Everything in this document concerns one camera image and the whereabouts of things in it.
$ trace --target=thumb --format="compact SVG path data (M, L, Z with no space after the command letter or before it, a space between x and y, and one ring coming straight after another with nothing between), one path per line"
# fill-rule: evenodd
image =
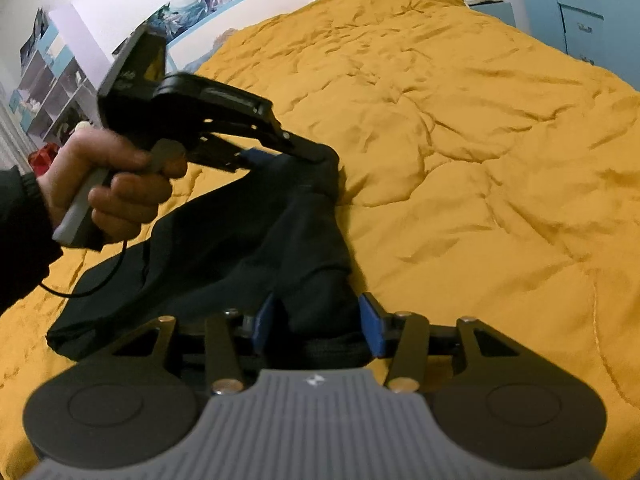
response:
M62 149L68 152L67 163L77 170L110 168L117 171L140 171L151 162L149 152L137 149L126 137L110 130L94 128L80 123Z

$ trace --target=red object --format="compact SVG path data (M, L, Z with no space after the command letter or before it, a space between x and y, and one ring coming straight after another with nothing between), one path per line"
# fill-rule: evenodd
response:
M36 176L41 176L47 173L47 170L51 167L53 159L56 158L60 147L53 143L48 142L37 152L29 155L29 165L33 168L33 173Z

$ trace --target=finger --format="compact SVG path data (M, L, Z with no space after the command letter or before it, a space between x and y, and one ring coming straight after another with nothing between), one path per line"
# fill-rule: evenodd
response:
M158 205L171 198L173 188L160 174L119 173L111 181L111 190L126 202Z
M94 128L88 123L76 126L67 145L77 164L121 171L141 171L151 162L151 154L137 149L126 137L110 130Z
M132 240L140 234L140 224L127 222L122 218L116 218L97 209L94 209L91 218L94 224L105 233L107 240L110 242Z
M187 159L184 156L165 162L162 174L167 178L182 178L187 174Z
M125 202L104 186L94 187L89 192L89 204L98 211L134 224L149 224L158 216L157 205Z

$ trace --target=logo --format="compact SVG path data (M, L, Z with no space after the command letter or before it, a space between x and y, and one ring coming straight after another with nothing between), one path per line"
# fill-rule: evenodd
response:
M322 377L322 375L314 374L311 377L307 377L305 379L305 383L309 386L317 388L318 386L322 386L326 382L326 379Z

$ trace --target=ribbed rubber surface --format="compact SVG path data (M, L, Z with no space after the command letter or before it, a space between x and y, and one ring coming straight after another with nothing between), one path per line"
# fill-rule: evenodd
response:
M587 460L516 471L469 455L417 394L369 370L263 371L242 394L213 397L178 446L143 465L82 471L41 463L26 480L602 480Z

